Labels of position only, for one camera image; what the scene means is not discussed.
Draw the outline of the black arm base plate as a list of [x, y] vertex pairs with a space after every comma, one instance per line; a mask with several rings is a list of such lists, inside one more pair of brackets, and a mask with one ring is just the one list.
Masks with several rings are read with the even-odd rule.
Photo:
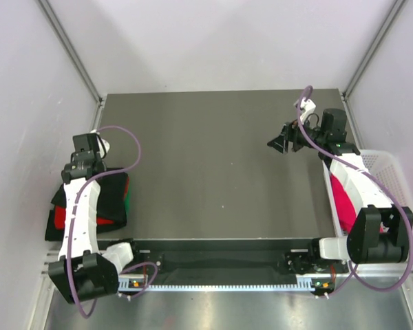
[[266, 270], [289, 274], [345, 274], [341, 261], [317, 257], [312, 239], [143, 239], [133, 242], [134, 259], [124, 272], [137, 267], [158, 274], [179, 270]]

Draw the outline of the aluminium frame post left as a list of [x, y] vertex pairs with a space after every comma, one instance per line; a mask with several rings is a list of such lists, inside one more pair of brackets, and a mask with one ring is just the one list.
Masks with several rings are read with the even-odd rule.
[[51, 3], [48, 0], [36, 0], [35, 3], [38, 5], [41, 12], [47, 19], [47, 22], [50, 24], [50, 27], [52, 28], [53, 32], [58, 38], [61, 46], [63, 47], [65, 53], [70, 59], [78, 75], [81, 77], [81, 80], [86, 86], [88, 92], [96, 101], [96, 103], [100, 104], [103, 101], [103, 97], [98, 92], [95, 84], [93, 83], [90, 75], [88, 74], [80, 56], [78, 55], [78, 52], [73, 46], [65, 28], [63, 27], [63, 24], [61, 23], [60, 19], [55, 13]]

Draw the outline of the red folded t shirt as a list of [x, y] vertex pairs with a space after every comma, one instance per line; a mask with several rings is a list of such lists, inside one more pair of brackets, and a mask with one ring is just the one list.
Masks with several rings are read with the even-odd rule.
[[[65, 216], [66, 216], [66, 209], [55, 206], [54, 209], [54, 226], [57, 230], [61, 230], [65, 228]], [[101, 217], [96, 218], [96, 223], [98, 227], [108, 228], [109, 226], [115, 226], [116, 223], [109, 219], [104, 219]]]

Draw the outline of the white perforated plastic basket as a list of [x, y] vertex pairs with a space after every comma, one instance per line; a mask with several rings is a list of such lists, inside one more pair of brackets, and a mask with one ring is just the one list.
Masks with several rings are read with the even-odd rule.
[[[413, 197], [407, 185], [405, 175], [397, 159], [387, 151], [377, 151], [361, 149], [361, 156], [365, 167], [375, 176], [398, 200], [402, 206], [408, 206], [413, 213]], [[342, 237], [347, 235], [340, 226], [335, 200], [330, 183], [330, 174], [327, 166], [323, 163], [323, 176], [328, 194], [330, 209], [332, 214], [335, 236]]]

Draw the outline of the pink t shirt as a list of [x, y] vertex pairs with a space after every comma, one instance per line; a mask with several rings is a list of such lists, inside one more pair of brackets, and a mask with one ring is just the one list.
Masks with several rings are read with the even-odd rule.
[[348, 187], [354, 188], [352, 197], [345, 190], [343, 182], [330, 173], [332, 195], [340, 227], [346, 234], [349, 234], [362, 206], [373, 205], [384, 209], [390, 206], [390, 201], [364, 174], [354, 174], [353, 180], [348, 179], [346, 183]]

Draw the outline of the aluminium frame post right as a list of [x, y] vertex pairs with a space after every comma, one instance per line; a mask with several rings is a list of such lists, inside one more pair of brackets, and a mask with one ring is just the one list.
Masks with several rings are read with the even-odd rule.
[[377, 54], [386, 36], [390, 33], [392, 26], [400, 13], [403, 11], [406, 4], [407, 0], [396, 0], [391, 3], [390, 9], [385, 14], [383, 21], [379, 24], [378, 30], [373, 34], [372, 40], [357, 65], [352, 77], [348, 81], [346, 88], [341, 92], [341, 97], [343, 100], [346, 101], [352, 95], [362, 76], [365, 74], [366, 69], [369, 67], [372, 59]]

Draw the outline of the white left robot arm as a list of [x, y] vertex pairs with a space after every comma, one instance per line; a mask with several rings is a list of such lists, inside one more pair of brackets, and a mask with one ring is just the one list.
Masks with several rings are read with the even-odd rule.
[[109, 143], [92, 131], [72, 138], [74, 152], [61, 172], [65, 193], [65, 229], [57, 261], [48, 265], [48, 276], [64, 299], [82, 302], [115, 294], [120, 273], [136, 272], [142, 256], [128, 241], [111, 244], [100, 252], [97, 240], [99, 180], [121, 175], [108, 170], [104, 158]]

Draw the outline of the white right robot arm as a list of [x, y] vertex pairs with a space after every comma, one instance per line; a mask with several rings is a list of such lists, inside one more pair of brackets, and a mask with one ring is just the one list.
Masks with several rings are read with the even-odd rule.
[[318, 248], [307, 256], [309, 267], [323, 272], [335, 259], [356, 264], [407, 261], [413, 212], [396, 204], [383, 186], [370, 179], [361, 151], [346, 140], [346, 112], [326, 109], [311, 126], [314, 113], [314, 107], [301, 107], [298, 118], [285, 123], [268, 142], [282, 154], [304, 147], [317, 150], [330, 174], [339, 220], [350, 222], [340, 239], [318, 239]]

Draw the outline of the aluminium frame post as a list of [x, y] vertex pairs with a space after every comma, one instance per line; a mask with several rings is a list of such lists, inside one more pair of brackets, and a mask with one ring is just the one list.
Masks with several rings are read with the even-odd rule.
[[78, 55], [78, 52], [73, 46], [65, 28], [63, 27], [63, 24], [61, 23], [60, 19], [55, 13], [51, 3], [48, 0], [36, 0], [35, 3], [38, 5], [41, 12], [47, 19], [47, 22], [50, 24], [50, 27], [52, 28], [53, 32], [58, 38], [61, 46], [63, 47], [65, 53], [70, 59], [78, 75], [81, 77], [81, 80], [86, 86], [88, 92], [96, 101], [96, 103], [100, 104], [103, 101], [103, 97], [98, 92], [95, 84], [93, 83], [90, 75], [88, 74], [80, 56]]
[[396, 0], [391, 3], [390, 9], [385, 14], [383, 21], [379, 24], [378, 30], [373, 34], [372, 40], [357, 65], [352, 77], [348, 81], [346, 88], [341, 92], [341, 97], [343, 100], [346, 101], [352, 95], [362, 76], [365, 74], [366, 69], [369, 67], [372, 59], [377, 54], [386, 36], [390, 33], [392, 26], [400, 13], [403, 11], [406, 4], [407, 0]]

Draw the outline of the green folded t shirt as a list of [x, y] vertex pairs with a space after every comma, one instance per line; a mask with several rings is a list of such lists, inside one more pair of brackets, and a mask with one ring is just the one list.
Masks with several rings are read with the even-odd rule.
[[126, 216], [129, 215], [130, 211], [130, 194], [131, 194], [131, 183], [130, 178], [127, 178], [126, 185], [125, 185], [125, 193], [124, 193], [124, 206], [125, 206], [125, 213]]

